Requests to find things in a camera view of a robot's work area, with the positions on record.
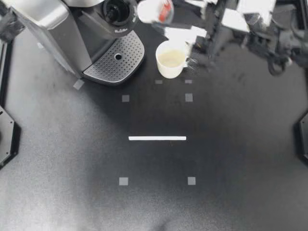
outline white plastic part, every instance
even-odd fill
[[[137,7],[138,17],[143,23],[160,22],[159,15],[167,0],[143,0],[139,2]],[[171,23],[174,16],[174,6],[172,0],[168,0],[171,4],[171,10],[163,23]]]
[[[226,9],[221,23],[233,30],[239,30],[247,33],[250,31],[244,16],[235,10]]]
[[[266,26],[270,25],[276,0],[240,0],[237,11],[241,14],[259,13]]]
[[[192,26],[191,29],[179,29],[172,27],[167,27],[165,29],[165,37],[169,40],[180,39],[189,44],[195,44],[198,36],[205,38],[206,35],[206,30],[195,26]]]
[[[161,4],[160,0],[143,0],[139,2],[137,11],[140,21],[143,23],[157,22]]]
[[[163,65],[160,60],[159,56],[161,54],[164,54],[168,51],[180,51],[184,54],[184,58],[182,62],[176,66],[176,67],[168,67]],[[160,72],[160,74],[165,78],[176,78],[180,75],[180,73],[183,71],[183,68],[187,66],[186,59],[188,58],[190,53],[190,47],[185,42],[179,42],[175,40],[168,40],[163,43],[161,43],[156,50],[156,62],[157,67]]]

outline gray square marker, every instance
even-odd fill
[[[155,80],[155,84],[163,84],[163,81],[160,79]]]
[[[120,186],[128,186],[128,177],[120,177],[119,178]]]
[[[129,95],[122,95],[122,102],[128,103],[129,102]]]
[[[196,177],[188,177],[187,183],[188,185],[196,185]]]
[[[77,80],[76,83],[73,85],[73,87],[77,90],[80,90],[80,88],[84,85],[84,81],[81,79]]]
[[[192,93],[186,93],[185,94],[185,101],[186,102],[193,102],[193,94]]]

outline black mat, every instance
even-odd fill
[[[28,31],[17,38],[6,105],[22,134],[0,172],[0,230],[307,230],[308,168],[294,137],[308,108],[304,71],[271,77],[234,46],[215,67],[167,80],[154,60],[163,38],[143,24],[136,31],[146,60],[117,88],[86,81],[76,90]]]

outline coffee machine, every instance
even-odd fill
[[[136,0],[14,0],[12,10],[78,78],[118,85],[144,58]]]

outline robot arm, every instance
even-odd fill
[[[151,5],[152,1],[142,2]],[[235,42],[266,59],[274,76],[283,73],[292,61],[308,67],[308,32],[295,29],[294,17],[291,29],[276,23],[272,19],[276,0],[173,0],[173,3],[176,7],[193,11],[203,20],[213,22],[212,28],[205,31],[193,26],[166,24],[157,18],[147,23],[152,23],[169,39],[173,36],[179,38],[177,35],[181,34],[181,38],[209,59],[214,59],[228,43]],[[289,5],[286,8],[294,11],[294,7]]]

